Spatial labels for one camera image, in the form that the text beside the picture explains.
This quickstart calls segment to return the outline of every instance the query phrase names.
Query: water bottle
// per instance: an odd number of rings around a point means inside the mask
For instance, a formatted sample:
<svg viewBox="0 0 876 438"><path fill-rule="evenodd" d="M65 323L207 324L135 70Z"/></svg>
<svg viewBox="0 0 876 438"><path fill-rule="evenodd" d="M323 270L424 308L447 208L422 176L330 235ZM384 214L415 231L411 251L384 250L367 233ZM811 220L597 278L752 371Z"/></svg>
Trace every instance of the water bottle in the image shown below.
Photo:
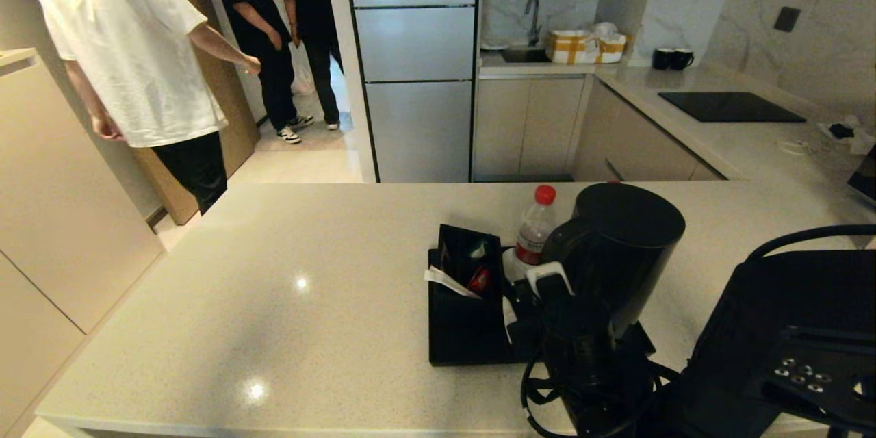
<svg viewBox="0 0 876 438"><path fill-rule="evenodd" d="M539 185L535 189L535 204L523 213L514 253L517 260L525 264L525 268L539 264L545 242L556 228L554 208L551 207L555 198L556 190L553 186Z"/></svg>

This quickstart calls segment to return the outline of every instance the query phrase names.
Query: refrigerator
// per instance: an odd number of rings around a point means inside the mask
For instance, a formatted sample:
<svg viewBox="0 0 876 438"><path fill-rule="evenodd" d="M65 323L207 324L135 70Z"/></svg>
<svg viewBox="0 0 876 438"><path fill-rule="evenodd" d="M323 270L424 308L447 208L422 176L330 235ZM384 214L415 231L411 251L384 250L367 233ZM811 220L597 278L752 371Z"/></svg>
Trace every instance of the refrigerator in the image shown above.
<svg viewBox="0 0 876 438"><path fill-rule="evenodd" d="M478 0L352 0L376 175L465 183Z"/></svg>

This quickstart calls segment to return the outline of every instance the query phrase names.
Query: bottle label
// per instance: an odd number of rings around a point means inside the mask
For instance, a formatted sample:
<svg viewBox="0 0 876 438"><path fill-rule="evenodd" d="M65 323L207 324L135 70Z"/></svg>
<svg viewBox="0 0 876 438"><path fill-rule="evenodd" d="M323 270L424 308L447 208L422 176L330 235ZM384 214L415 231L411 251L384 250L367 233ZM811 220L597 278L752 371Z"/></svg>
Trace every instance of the bottle label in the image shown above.
<svg viewBox="0 0 876 438"><path fill-rule="evenodd" d="M524 238L523 235L517 235L517 248L514 252L517 258L523 263L528 263L530 266L537 266L541 259L541 251L544 249L543 242L533 242Z"/></svg>

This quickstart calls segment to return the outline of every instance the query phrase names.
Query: sneaker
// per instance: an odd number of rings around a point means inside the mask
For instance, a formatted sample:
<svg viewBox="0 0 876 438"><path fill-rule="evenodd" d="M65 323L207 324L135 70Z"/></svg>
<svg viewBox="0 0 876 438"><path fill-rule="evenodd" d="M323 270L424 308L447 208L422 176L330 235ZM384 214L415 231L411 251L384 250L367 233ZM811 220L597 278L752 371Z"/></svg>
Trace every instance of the sneaker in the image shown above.
<svg viewBox="0 0 876 438"><path fill-rule="evenodd" d="M288 120L287 126L293 130L303 129L303 127L313 124L312 116L298 116L294 120Z"/></svg>
<svg viewBox="0 0 876 438"><path fill-rule="evenodd" d="M276 136L286 141L288 144L301 144L301 138L295 133L291 125L282 127L276 131Z"/></svg>

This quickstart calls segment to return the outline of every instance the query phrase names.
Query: induction cooktop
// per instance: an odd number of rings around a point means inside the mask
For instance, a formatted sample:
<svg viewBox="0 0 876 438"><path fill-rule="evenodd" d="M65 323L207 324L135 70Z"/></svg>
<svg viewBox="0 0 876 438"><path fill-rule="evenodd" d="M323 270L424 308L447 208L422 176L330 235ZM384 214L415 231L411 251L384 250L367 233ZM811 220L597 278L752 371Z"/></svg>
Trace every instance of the induction cooktop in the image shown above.
<svg viewBox="0 0 876 438"><path fill-rule="evenodd" d="M660 97L699 122L806 122L750 92L660 92Z"/></svg>

